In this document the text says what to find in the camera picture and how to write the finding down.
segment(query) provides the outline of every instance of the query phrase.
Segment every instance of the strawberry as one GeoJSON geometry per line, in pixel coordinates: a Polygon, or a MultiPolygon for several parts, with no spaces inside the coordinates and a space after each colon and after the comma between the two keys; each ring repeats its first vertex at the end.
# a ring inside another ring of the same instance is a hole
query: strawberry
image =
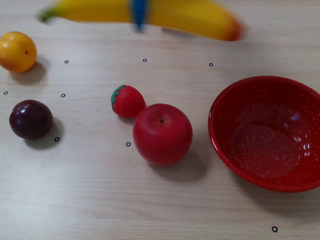
{"type": "Polygon", "coordinates": [[[120,117],[134,118],[146,107],[146,102],[137,89],[122,85],[112,93],[111,106],[120,117]]]}

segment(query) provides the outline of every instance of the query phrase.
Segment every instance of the plastic fruit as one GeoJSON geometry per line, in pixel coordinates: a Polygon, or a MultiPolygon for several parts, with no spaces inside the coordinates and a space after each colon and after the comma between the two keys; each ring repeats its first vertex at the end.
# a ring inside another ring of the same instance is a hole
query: plastic fruit
{"type": "Polygon", "coordinates": [[[9,118],[13,132],[20,138],[35,140],[43,137],[52,127],[50,109],[35,100],[25,100],[14,106],[9,118]]]}
{"type": "Polygon", "coordinates": [[[111,96],[112,110],[120,117],[134,118],[146,107],[144,97],[132,86],[122,85],[111,96]]]}
{"type": "MultiPolygon", "coordinates": [[[[60,0],[39,17],[47,22],[60,17],[76,22],[134,21],[128,0],[60,0]]],[[[148,0],[145,23],[224,41],[241,37],[239,21],[211,0],[148,0]]]]}
{"type": "Polygon", "coordinates": [[[37,48],[29,36],[12,31],[0,39],[0,65],[4,69],[22,73],[29,70],[36,60],[37,48]]]}
{"type": "Polygon", "coordinates": [[[169,166],[180,161],[189,150],[192,137],[188,117],[168,104],[146,107],[133,126],[133,140],[138,152],[157,166],[169,166]]]}

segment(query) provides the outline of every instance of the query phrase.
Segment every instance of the yellow banana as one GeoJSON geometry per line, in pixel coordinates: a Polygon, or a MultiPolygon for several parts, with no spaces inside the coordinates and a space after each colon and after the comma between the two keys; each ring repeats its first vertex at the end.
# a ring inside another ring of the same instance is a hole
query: yellow banana
{"type": "MultiPolygon", "coordinates": [[[[132,23],[130,0],[60,0],[40,19],[60,17],[75,22],[132,23]]],[[[146,24],[176,29],[208,38],[236,41],[242,25],[211,0],[148,0],[146,24]]]]}

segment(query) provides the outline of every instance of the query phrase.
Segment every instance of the red apple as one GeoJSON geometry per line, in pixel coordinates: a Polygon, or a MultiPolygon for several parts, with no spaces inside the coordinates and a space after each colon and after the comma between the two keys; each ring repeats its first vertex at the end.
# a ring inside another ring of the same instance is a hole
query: red apple
{"type": "Polygon", "coordinates": [[[169,166],[180,161],[192,142],[188,117],[168,104],[146,107],[136,118],[133,140],[139,153],[151,164],[169,166]]]}

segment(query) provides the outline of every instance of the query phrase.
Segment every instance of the table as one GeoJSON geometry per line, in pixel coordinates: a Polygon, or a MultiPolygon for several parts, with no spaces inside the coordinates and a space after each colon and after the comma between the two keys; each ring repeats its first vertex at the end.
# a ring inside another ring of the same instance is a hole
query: table
{"type": "Polygon", "coordinates": [[[247,26],[239,42],[160,27],[137,34],[128,24],[45,25],[35,14],[50,2],[1,1],[0,35],[23,32],[38,50],[28,72],[0,69],[1,240],[319,239],[320,189],[283,194],[242,180],[207,129],[216,96],[240,79],[276,75],[320,91],[318,0],[221,0],[247,26]],[[111,108],[123,84],[189,117],[193,142],[180,164],[150,167],[140,157],[133,121],[111,108]],[[43,139],[10,129],[13,106],[26,99],[54,115],[43,139]]]}

